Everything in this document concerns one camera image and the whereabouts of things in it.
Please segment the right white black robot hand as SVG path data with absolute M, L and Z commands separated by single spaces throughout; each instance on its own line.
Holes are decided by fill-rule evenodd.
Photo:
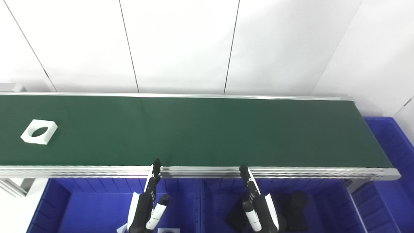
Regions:
M 249 167 L 241 165 L 239 171 L 247 188 L 247 199 L 242 201 L 242 207 L 252 230 L 255 233 L 278 233 L 280 224 L 271 194 L 261 194 Z

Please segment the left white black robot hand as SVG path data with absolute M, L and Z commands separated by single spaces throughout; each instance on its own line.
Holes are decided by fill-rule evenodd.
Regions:
M 143 192 L 133 193 L 126 224 L 129 233 L 152 233 L 167 209 L 170 202 L 168 194 L 156 200 L 160 172 L 161 162 L 157 158 L 150 167 Z

